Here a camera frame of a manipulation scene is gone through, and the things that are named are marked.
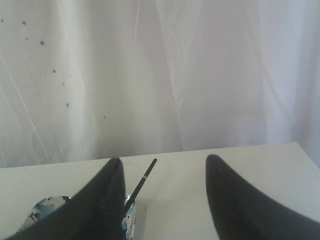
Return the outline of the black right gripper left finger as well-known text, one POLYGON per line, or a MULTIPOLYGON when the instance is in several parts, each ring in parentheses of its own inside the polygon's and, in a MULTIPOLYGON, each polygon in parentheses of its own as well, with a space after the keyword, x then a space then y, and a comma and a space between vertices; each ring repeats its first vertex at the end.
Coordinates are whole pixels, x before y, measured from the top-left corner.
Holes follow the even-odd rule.
POLYGON ((10 239, 121 240, 124 216, 124 167, 112 158, 71 200, 10 239))

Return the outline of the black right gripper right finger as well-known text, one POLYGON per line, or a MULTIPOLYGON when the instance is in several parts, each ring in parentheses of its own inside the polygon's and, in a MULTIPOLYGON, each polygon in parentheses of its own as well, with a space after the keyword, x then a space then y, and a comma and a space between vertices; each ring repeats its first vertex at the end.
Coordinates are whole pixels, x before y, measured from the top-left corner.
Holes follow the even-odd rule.
POLYGON ((270 198, 220 156, 205 162, 205 186, 213 224, 221 240, 318 240, 319 222, 270 198))

